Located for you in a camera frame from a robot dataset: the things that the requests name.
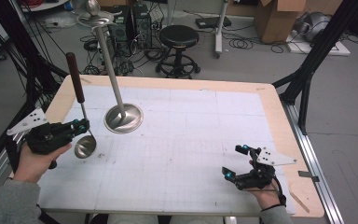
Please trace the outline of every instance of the metal rail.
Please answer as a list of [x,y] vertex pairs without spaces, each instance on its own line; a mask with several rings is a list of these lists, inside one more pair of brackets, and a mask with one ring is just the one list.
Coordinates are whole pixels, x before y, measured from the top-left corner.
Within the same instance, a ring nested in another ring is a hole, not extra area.
[[310,170],[312,176],[318,176],[319,181],[314,182],[315,188],[318,190],[319,197],[321,198],[324,210],[332,224],[344,223],[341,213],[338,210],[336,201],[334,200],[333,194],[328,187],[327,181],[324,177],[324,172],[321,165],[319,164],[318,158],[316,157],[315,151],[313,150],[310,139],[307,135],[303,134],[300,127],[298,126],[298,112],[294,105],[287,105],[282,103],[283,109],[287,113],[289,122],[291,123],[293,133],[296,136],[298,145],[300,146],[304,160]]

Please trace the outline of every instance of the black tripod stand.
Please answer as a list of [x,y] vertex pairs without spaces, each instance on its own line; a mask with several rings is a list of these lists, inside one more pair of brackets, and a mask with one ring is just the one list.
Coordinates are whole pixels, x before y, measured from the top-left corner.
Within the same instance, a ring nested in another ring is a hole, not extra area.
[[290,83],[280,95],[281,100],[288,105],[294,105],[297,96],[302,92],[298,126],[303,134],[307,134],[306,118],[312,77],[356,15],[358,15],[358,0],[343,0],[301,66],[293,74],[272,83],[275,88]]

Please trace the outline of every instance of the sleeve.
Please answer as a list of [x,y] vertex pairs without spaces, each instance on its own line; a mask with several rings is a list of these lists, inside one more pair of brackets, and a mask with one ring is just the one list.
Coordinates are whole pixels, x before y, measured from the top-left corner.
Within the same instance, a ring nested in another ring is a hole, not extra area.
[[263,210],[260,213],[260,217],[265,224],[293,224],[292,219],[286,212],[286,208],[282,205]]
[[36,206],[40,188],[37,184],[8,180],[0,188],[0,223],[38,223],[41,214]]

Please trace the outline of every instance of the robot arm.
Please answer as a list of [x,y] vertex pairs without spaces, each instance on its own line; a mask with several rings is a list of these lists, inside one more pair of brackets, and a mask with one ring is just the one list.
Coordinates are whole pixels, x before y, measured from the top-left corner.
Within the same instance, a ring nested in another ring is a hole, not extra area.
[[273,186],[278,193],[281,204],[286,205],[286,197],[282,193],[282,187],[275,175],[275,168],[273,165],[296,163],[296,160],[286,157],[278,152],[268,151],[265,149],[252,148],[246,145],[236,146],[235,150],[244,155],[249,155],[252,159],[253,169],[248,174],[237,175],[235,172],[226,167],[222,167],[222,173],[225,180],[233,183],[239,190],[247,190],[252,188],[259,188],[263,190],[268,185],[272,184],[274,179],[278,187]]

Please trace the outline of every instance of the ladle handle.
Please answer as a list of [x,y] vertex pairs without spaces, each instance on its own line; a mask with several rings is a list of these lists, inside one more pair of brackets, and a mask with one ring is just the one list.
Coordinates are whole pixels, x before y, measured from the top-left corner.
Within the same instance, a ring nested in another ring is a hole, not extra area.
[[71,73],[72,82],[74,83],[74,89],[77,101],[81,104],[84,103],[83,88],[81,87],[80,75],[77,69],[76,56],[72,52],[66,53],[66,61],[68,62],[69,72]]

